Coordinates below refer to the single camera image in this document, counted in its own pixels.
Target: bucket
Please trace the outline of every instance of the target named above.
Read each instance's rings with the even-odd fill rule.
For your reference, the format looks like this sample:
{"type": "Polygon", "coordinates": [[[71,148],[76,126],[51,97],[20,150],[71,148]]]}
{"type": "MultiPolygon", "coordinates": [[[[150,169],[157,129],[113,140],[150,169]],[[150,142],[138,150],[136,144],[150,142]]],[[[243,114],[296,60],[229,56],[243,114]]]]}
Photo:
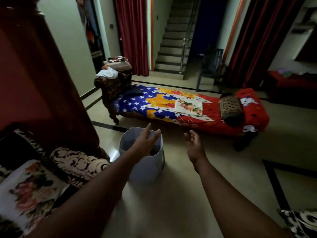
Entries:
{"type": "MultiPolygon", "coordinates": [[[[134,141],[140,135],[144,128],[132,127],[125,132],[120,140],[119,152],[123,155],[129,148],[132,147],[134,141]]],[[[155,131],[151,130],[149,137],[153,136],[155,131]]],[[[143,157],[132,169],[129,180],[136,181],[142,184],[153,183],[161,170],[164,168],[164,151],[163,151],[163,137],[162,135],[156,141],[150,152],[152,156],[143,157]]]]}

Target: hand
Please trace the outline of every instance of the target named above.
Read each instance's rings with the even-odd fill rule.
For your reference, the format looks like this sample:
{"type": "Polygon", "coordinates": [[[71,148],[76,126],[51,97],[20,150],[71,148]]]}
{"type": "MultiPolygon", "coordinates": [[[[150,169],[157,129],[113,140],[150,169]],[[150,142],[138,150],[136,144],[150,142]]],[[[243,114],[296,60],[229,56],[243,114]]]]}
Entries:
{"type": "Polygon", "coordinates": [[[151,123],[140,133],[137,139],[134,141],[134,144],[129,149],[129,151],[134,153],[136,157],[136,162],[139,162],[144,156],[150,155],[150,151],[152,150],[155,142],[161,136],[161,130],[158,129],[156,133],[149,138],[151,133],[151,123]]]}
{"type": "Polygon", "coordinates": [[[195,131],[190,130],[189,134],[185,133],[184,140],[187,146],[187,155],[195,169],[201,161],[208,162],[205,149],[200,141],[200,136],[195,131]]]}

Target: blue fabric with white stars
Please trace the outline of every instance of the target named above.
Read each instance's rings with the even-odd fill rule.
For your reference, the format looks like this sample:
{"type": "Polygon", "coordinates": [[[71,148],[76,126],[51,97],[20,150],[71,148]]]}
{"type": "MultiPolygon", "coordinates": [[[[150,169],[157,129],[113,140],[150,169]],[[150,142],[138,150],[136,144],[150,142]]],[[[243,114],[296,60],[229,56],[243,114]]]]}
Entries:
{"type": "Polygon", "coordinates": [[[180,114],[175,114],[173,112],[174,108],[152,107],[152,105],[146,101],[147,98],[155,98],[157,94],[165,94],[164,99],[168,100],[176,100],[175,97],[159,91],[156,87],[146,87],[139,84],[132,85],[131,87],[139,87],[142,91],[142,95],[127,96],[125,94],[121,94],[119,98],[113,102],[113,106],[120,114],[124,112],[138,112],[139,114],[147,117],[146,111],[151,109],[156,110],[154,115],[158,119],[170,118],[173,120],[182,116],[180,114]]]}

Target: chair backrest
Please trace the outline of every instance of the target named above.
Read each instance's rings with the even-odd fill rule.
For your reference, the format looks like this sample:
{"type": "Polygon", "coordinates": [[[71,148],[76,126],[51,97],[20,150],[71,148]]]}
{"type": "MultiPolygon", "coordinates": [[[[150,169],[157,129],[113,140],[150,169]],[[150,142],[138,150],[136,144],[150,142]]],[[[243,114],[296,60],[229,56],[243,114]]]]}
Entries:
{"type": "Polygon", "coordinates": [[[209,69],[211,72],[217,72],[222,63],[222,55],[224,50],[216,48],[209,54],[205,54],[202,60],[203,68],[209,69]]]}

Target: forearm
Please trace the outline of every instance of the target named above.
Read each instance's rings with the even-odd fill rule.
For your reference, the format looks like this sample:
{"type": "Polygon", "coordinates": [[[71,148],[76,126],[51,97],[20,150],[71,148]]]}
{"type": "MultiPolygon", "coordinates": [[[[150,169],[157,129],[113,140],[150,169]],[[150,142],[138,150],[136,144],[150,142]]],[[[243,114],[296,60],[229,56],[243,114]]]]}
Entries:
{"type": "Polygon", "coordinates": [[[224,238],[285,237],[284,231],[237,191],[207,159],[195,165],[224,238]]]}
{"type": "Polygon", "coordinates": [[[29,237],[99,237],[135,164],[127,151],[90,180],[29,237]]]}

